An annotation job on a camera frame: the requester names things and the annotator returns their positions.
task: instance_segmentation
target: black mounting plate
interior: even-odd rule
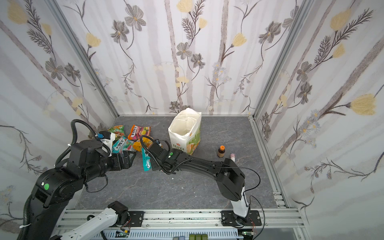
[[[225,210],[221,211],[221,224],[224,227],[230,226],[239,226],[239,224],[236,222],[236,218],[238,216],[233,213],[233,211]],[[262,221],[260,219],[259,211],[253,210],[249,212],[248,217],[246,218],[246,221],[244,221],[245,226],[252,226],[252,222],[255,224],[255,226],[261,226]]]
[[[144,211],[128,211],[129,215],[131,217],[131,220],[129,222],[130,227],[141,227],[141,224],[144,219]]]

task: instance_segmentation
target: white paper bag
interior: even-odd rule
[[[200,142],[201,113],[187,108],[173,119],[168,128],[172,148],[192,154]]]

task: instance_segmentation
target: floral wallpaper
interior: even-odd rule
[[[316,0],[257,116],[311,239],[382,238],[383,8]]]
[[[301,1],[58,0],[119,114],[253,114]]]
[[[0,238],[16,239],[36,179],[72,139],[70,121],[99,131],[114,117],[44,2],[0,6]],[[88,134],[78,128],[79,140]]]

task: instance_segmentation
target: snack bag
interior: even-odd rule
[[[151,133],[151,127],[140,127],[140,126],[133,125],[131,128],[131,133],[128,136],[128,139],[132,141],[136,141],[141,137],[141,135],[149,136],[150,133]]]
[[[116,138],[124,136],[124,125],[118,125],[108,129],[108,132],[116,134]]]
[[[148,138],[143,138],[143,142],[144,142],[144,144],[145,144],[145,146],[146,146],[147,148],[149,148],[149,146],[152,144],[152,141],[149,140]],[[142,148],[142,146],[141,146],[141,142],[140,142],[140,140],[137,140],[137,141],[133,144],[133,148],[136,149],[136,151],[141,152],[141,148]]]
[[[112,153],[122,153],[123,151],[136,151],[133,148],[133,141],[128,140],[126,137],[122,136],[113,146]]]
[[[142,149],[142,156],[143,156],[143,167],[144,167],[144,171],[149,171],[152,166],[151,166],[151,161],[150,161],[150,157],[148,156],[148,154],[145,152],[144,148]]]

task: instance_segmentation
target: brown bottle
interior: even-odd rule
[[[217,156],[218,157],[224,157],[224,153],[225,153],[225,147],[223,145],[221,145],[217,151]]]

